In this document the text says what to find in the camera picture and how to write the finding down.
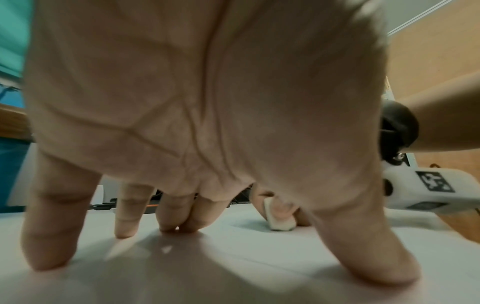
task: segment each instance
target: tabletop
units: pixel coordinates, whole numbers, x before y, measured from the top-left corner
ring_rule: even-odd
[[[162,235],[154,214],[116,240],[115,215],[90,211],[68,267],[34,273],[20,250],[22,214],[0,215],[0,302],[455,303],[480,302],[480,245],[419,213],[387,213],[423,279],[379,287],[344,270],[315,230],[272,232],[251,205],[228,208],[191,235]],[[413,214],[417,220],[411,221]]]

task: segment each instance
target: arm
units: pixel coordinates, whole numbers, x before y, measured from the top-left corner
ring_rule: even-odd
[[[420,124],[408,152],[480,148],[480,72],[443,83],[401,103]]]

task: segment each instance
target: skin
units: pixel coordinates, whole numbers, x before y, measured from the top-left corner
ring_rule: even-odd
[[[68,263],[107,174],[123,182],[118,238],[156,188],[160,229],[195,232],[258,182],[295,201],[352,273],[416,280],[383,211],[382,24],[378,1],[39,1],[27,261]]]

